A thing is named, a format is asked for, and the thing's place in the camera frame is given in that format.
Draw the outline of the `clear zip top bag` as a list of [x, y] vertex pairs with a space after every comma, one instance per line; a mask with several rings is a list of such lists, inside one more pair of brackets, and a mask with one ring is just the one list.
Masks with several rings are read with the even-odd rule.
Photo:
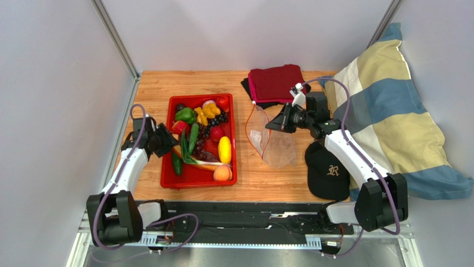
[[295, 166], [297, 164], [297, 146], [292, 135], [265, 126], [275, 117], [252, 102], [252, 110], [245, 123], [248, 142], [262, 161], [272, 168]]

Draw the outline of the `green bell pepper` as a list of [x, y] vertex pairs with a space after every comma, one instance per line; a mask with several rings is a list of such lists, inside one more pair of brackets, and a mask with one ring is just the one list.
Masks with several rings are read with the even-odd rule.
[[187, 124], [192, 125], [196, 122], [196, 117], [196, 112], [193, 109], [185, 107], [176, 113], [175, 121], [184, 121]]

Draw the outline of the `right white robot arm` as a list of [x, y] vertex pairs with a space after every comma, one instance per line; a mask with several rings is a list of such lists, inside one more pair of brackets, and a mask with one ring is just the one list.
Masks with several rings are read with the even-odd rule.
[[310, 131], [314, 141], [304, 159], [313, 195], [330, 200], [318, 212], [320, 224], [359, 225], [367, 232], [387, 231], [408, 218], [408, 186], [402, 174], [390, 174], [355, 142], [339, 119], [331, 118], [322, 92], [299, 93], [285, 103], [266, 128], [272, 132]]

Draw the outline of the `purple grape bunch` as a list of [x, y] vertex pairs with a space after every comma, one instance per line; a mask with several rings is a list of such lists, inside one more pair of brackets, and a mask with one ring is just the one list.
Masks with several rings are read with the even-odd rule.
[[199, 126], [198, 136], [197, 136], [194, 150], [192, 152], [193, 157], [200, 161], [219, 162], [218, 157], [214, 153], [212, 153], [211, 151], [205, 148], [206, 137], [207, 137], [206, 127], [201, 124], [198, 124], [198, 126]]

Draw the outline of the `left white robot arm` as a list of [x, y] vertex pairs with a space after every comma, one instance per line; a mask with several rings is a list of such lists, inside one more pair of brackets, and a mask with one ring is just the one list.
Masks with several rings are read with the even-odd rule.
[[133, 193], [150, 157], [168, 154], [178, 141], [163, 123], [156, 123], [150, 116], [135, 118], [132, 124], [112, 178], [99, 194], [90, 195], [86, 201], [93, 244], [99, 248], [140, 241], [144, 229], [163, 215], [163, 200], [138, 204]]

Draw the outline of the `red apple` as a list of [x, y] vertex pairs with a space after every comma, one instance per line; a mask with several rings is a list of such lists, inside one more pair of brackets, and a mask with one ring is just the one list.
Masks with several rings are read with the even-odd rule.
[[179, 136], [181, 136], [182, 133], [187, 135], [191, 130], [191, 126], [188, 123], [186, 123], [185, 121], [176, 121], [173, 124], [171, 130], [172, 130], [173, 134], [176, 134], [176, 135], [179, 135]]

